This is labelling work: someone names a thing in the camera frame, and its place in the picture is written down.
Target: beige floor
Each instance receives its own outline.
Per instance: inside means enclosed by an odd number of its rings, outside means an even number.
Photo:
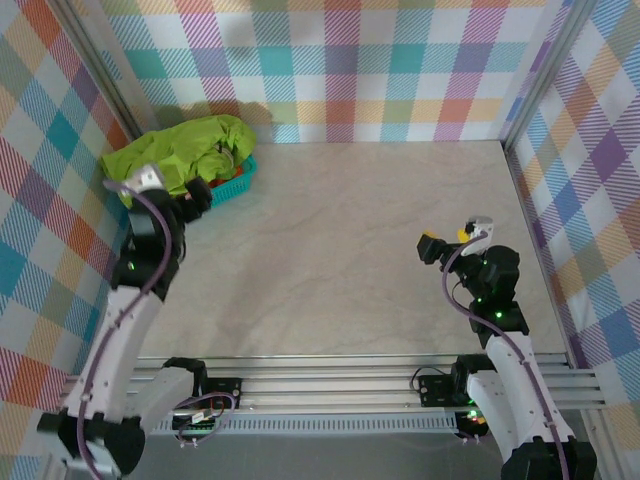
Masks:
[[[535,349],[565,350],[497,142],[261,145],[255,157],[251,190],[188,227],[143,355],[479,351],[416,253],[425,228],[456,241],[473,214],[521,254]]]

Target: teal basket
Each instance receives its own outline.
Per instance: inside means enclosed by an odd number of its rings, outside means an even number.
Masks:
[[[244,168],[244,173],[242,175],[232,178],[228,182],[211,189],[214,207],[217,207],[221,203],[231,200],[233,197],[237,197],[241,193],[249,190],[249,187],[251,186],[251,177],[253,177],[253,174],[256,173],[256,170],[258,169],[258,165],[256,165],[253,155],[249,155],[249,157],[242,162],[242,167]]]

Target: plaid wall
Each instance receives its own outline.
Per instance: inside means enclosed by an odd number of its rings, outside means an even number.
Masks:
[[[564,328],[640,475],[640,0],[600,0],[516,153]]]
[[[31,479],[126,222],[96,159],[127,139],[44,0],[0,2],[0,58],[0,479]]]
[[[498,138],[571,0],[100,3],[75,0],[149,128],[225,112],[261,141],[351,142]]]

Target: lime green fabric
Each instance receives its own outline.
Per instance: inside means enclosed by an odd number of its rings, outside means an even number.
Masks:
[[[164,175],[169,193],[177,196],[187,193],[185,183],[197,176],[207,183],[231,178],[255,144],[255,133],[242,120],[215,115],[147,132],[117,152],[104,155],[101,164],[107,177],[122,182],[143,165],[154,163]],[[218,152],[218,145],[233,154],[233,165],[224,153]]]

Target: purple cable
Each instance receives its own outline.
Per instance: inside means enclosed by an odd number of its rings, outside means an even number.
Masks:
[[[204,437],[202,437],[200,440],[198,440],[197,442],[195,442],[193,445],[196,446],[200,443],[204,443],[207,440],[209,440],[211,437],[213,437],[214,434],[218,433],[218,430],[224,428],[224,426],[229,423],[229,420],[231,420],[231,416],[233,415],[233,412],[236,411],[236,399],[233,395],[229,394],[229,393],[225,393],[225,392],[211,392],[211,393],[206,393],[200,397],[197,398],[189,398],[187,400],[184,400],[182,402],[180,402],[178,405],[176,405],[176,408],[181,408],[181,407],[186,407],[187,405],[193,405],[194,403],[200,402],[202,400],[207,400],[208,398],[228,398],[229,400],[231,400],[231,411],[228,413],[227,418],[225,418],[224,422],[220,422],[218,424],[218,426],[216,428],[214,428],[211,432],[209,432],[207,435],[205,435]],[[186,440],[184,438],[182,438],[182,432],[185,431],[185,429],[189,426],[189,424],[185,424],[183,426],[181,426],[178,429],[178,440],[180,440],[180,442],[182,442],[182,445],[188,445],[188,443],[186,442]]]
[[[518,345],[511,338],[509,338],[509,335],[506,335],[502,329],[500,329],[493,323],[489,322],[488,320],[485,320],[484,318],[474,315],[473,313],[471,313],[471,311],[469,311],[469,309],[464,308],[462,305],[456,302],[449,294],[449,289],[447,288],[447,277],[449,275],[449,270],[451,270],[451,266],[453,265],[453,262],[456,260],[456,258],[460,256],[460,254],[465,248],[467,248],[469,245],[479,242],[480,240],[486,237],[487,237],[487,234],[483,232],[482,234],[480,234],[480,236],[472,240],[469,240],[467,243],[461,245],[460,247],[458,247],[458,249],[455,252],[453,252],[453,255],[451,255],[446,265],[444,266],[444,270],[442,271],[442,290],[444,291],[444,295],[447,298],[447,301],[453,306],[453,308],[455,308],[458,312],[462,313],[463,315],[466,315],[474,322],[477,322],[480,325],[487,327],[489,330],[493,331],[496,335],[501,336],[504,339],[504,341],[507,343],[507,345],[509,345],[509,347],[511,347],[511,349],[515,352],[516,356],[518,357],[518,360],[520,361],[520,364],[524,367],[525,371],[527,372],[527,375],[529,376],[529,380],[531,381],[531,385],[533,386],[533,389],[536,392],[536,397],[538,398],[538,401],[542,406],[544,417],[547,420],[549,430],[551,431],[551,436],[553,437],[553,441],[556,444],[556,449],[558,450],[558,457],[560,460],[560,469],[562,470],[562,479],[571,480],[569,476],[569,464],[567,463],[567,457],[564,454],[564,449],[562,448],[562,442],[560,441],[560,435],[558,434],[558,429],[553,423],[553,416],[551,415],[551,409],[549,408],[549,405],[547,404],[547,401],[544,398],[544,394],[542,393],[542,388],[540,387],[540,384],[538,383],[538,379],[533,373],[533,370],[531,369],[531,365],[527,361],[524,353],[522,353],[522,350],[520,350]]]
[[[153,205],[153,203],[151,203],[151,201],[148,200],[145,196],[139,194],[138,192],[135,192],[134,190],[121,183],[113,182],[111,180],[105,180],[103,184],[107,190],[111,190],[112,192],[116,193],[124,190],[132,197],[140,201],[140,203],[142,203],[142,205],[144,205],[147,210],[149,210],[149,212],[158,220],[158,223],[162,228],[162,232],[164,233],[165,244],[164,254],[162,255],[162,260],[160,261],[160,264],[158,265],[156,271],[153,272],[153,275],[140,289],[138,295],[136,295],[133,301],[129,303],[129,305],[124,310],[122,310],[120,315],[118,315],[118,318],[116,318],[113,324],[105,332],[104,337],[102,337],[102,340],[100,341],[100,344],[96,349],[96,355],[91,362],[91,366],[89,367],[87,378],[85,379],[84,389],[82,391],[82,397],[80,401],[80,409],[78,411],[76,437],[78,440],[78,450],[80,451],[80,456],[89,467],[89,471],[91,472],[91,475],[95,480],[101,480],[102,477],[100,476],[100,472],[98,472],[98,469],[96,468],[96,465],[93,461],[93,456],[91,455],[89,447],[87,446],[87,441],[84,438],[84,420],[87,413],[87,400],[91,398],[93,379],[96,376],[96,372],[98,371],[98,366],[100,364],[100,359],[104,354],[109,340],[111,340],[111,337],[113,336],[113,332],[115,332],[116,328],[120,327],[122,321],[131,313],[131,311],[140,302],[140,300],[142,300],[142,298],[147,295],[154,287],[154,285],[158,282],[164,271],[167,269],[167,265],[169,264],[169,259],[171,257],[171,232],[169,231],[169,225],[167,225],[166,220],[164,219],[160,211],[155,207],[155,205]]]

